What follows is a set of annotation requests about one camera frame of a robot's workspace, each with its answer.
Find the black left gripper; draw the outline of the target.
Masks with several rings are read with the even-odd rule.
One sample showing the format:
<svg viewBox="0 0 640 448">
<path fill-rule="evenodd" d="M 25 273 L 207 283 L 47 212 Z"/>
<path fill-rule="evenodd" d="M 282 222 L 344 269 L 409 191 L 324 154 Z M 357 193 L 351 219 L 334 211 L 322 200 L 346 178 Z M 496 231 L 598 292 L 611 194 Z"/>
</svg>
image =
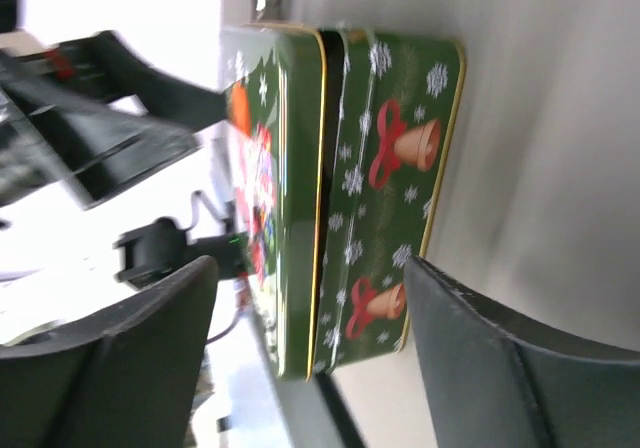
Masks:
<svg viewBox="0 0 640 448">
<path fill-rule="evenodd" d="M 135 96 L 150 115 L 193 132 L 228 118 L 225 92 L 157 70 L 114 31 L 61 42 L 45 56 L 1 51 L 2 206 L 64 181 L 91 209 L 198 148 L 183 128 L 55 88 L 61 83 L 106 104 Z"/>
</svg>

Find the gold tin lid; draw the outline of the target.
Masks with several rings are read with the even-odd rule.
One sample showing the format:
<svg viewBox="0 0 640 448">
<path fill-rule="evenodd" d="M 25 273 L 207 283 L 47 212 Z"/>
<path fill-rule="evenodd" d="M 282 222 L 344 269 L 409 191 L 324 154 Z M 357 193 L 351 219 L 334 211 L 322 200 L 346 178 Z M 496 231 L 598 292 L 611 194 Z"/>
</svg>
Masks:
<svg viewBox="0 0 640 448">
<path fill-rule="evenodd" d="M 286 23 L 229 27 L 221 41 L 249 285 L 275 374 L 306 379 L 318 288 L 326 52 L 318 31 Z"/>
</svg>

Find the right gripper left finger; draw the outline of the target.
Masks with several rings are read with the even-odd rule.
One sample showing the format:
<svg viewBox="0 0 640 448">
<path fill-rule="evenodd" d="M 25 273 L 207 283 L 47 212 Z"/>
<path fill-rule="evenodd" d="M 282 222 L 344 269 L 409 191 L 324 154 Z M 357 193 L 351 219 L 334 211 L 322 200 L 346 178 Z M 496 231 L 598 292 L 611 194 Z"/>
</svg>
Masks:
<svg viewBox="0 0 640 448">
<path fill-rule="evenodd" d="M 4 447 L 180 447 L 216 300 L 202 256 L 84 318 L 1 350 Z"/>
</svg>

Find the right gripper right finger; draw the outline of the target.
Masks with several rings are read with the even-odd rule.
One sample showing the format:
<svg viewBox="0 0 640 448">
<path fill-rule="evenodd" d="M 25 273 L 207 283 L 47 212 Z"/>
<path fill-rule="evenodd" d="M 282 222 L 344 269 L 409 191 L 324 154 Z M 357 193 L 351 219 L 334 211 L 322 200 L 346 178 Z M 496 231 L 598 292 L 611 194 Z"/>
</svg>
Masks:
<svg viewBox="0 0 640 448">
<path fill-rule="evenodd" d="M 439 446 L 638 446 L 638 352 L 536 321 L 417 256 L 404 286 Z"/>
</svg>

